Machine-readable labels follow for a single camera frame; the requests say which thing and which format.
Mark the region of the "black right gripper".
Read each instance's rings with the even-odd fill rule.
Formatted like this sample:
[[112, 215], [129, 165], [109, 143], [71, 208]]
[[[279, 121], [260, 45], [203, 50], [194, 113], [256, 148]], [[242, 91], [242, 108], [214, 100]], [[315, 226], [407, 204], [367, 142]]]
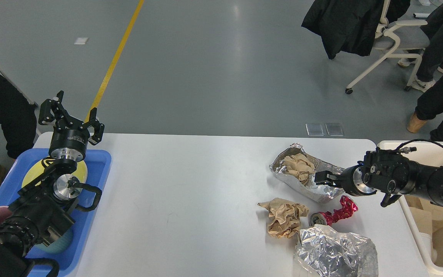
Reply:
[[355, 197], [371, 196], [371, 188], [363, 181], [363, 169], [362, 165], [355, 165], [345, 169], [341, 174], [319, 171], [314, 175], [314, 183], [329, 187], [341, 187], [347, 194]]

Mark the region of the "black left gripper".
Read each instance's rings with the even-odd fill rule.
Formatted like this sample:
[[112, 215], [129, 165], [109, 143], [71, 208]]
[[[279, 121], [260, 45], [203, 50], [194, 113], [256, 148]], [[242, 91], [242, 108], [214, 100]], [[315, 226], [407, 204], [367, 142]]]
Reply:
[[63, 107], [64, 91], [59, 91], [52, 99], [40, 105], [39, 125], [53, 125], [56, 129], [51, 138], [48, 154], [53, 159], [70, 159], [80, 162], [85, 159], [88, 142], [97, 145], [102, 141], [105, 125], [97, 118], [97, 108], [93, 107], [83, 130], [70, 129], [70, 115]]

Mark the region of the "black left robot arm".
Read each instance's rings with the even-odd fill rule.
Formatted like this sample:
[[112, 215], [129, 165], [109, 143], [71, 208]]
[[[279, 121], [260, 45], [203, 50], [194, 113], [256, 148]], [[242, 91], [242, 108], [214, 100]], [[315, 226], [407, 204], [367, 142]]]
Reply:
[[97, 108], [86, 122], [70, 116], [63, 95], [60, 91], [40, 107], [39, 124], [54, 124], [48, 151], [54, 162], [18, 191], [19, 198], [8, 207], [11, 215], [0, 223], [0, 277], [26, 277], [36, 265], [50, 266], [48, 276], [58, 276], [58, 261], [27, 254], [34, 245], [49, 246], [65, 235], [75, 223], [75, 209], [91, 212], [100, 203], [102, 190], [73, 173], [85, 159], [88, 143], [101, 142], [105, 126], [96, 117]]

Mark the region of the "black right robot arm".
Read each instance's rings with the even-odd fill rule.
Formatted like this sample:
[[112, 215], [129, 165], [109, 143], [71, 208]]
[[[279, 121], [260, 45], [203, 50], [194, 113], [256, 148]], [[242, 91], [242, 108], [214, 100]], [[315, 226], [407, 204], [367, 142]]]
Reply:
[[[443, 149], [443, 144], [433, 144]], [[416, 150], [416, 147], [409, 147], [408, 142], [392, 150], [377, 147], [367, 151], [362, 161], [342, 173], [319, 171], [313, 180], [317, 185], [342, 188], [356, 197], [380, 191], [384, 193], [382, 207], [395, 203], [403, 195], [416, 196], [443, 207], [443, 167], [422, 165], [406, 158], [406, 154]]]

